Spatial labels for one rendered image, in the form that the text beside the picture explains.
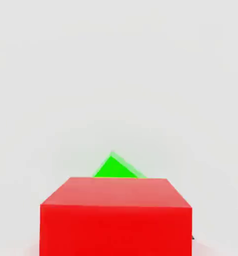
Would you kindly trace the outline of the small red cube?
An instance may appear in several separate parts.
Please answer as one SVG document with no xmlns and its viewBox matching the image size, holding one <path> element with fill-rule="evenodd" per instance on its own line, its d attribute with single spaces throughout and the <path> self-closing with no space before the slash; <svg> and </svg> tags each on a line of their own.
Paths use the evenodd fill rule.
<svg viewBox="0 0 238 256">
<path fill-rule="evenodd" d="M 39 256 L 192 256 L 192 207 L 164 178 L 71 177 L 40 206 Z"/>
</svg>

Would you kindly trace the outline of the small green cube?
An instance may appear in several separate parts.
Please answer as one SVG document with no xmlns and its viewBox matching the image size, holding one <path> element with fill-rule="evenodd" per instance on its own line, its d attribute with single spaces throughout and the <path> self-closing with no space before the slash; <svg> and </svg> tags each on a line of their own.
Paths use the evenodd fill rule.
<svg viewBox="0 0 238 256">
<path fill-rule="evenodd" d="M 146 178 L 140 171 L 136 170 L 130 163 L 112 151 L 106 160 L 101 164 L 94 178 Z"/>
</svg>

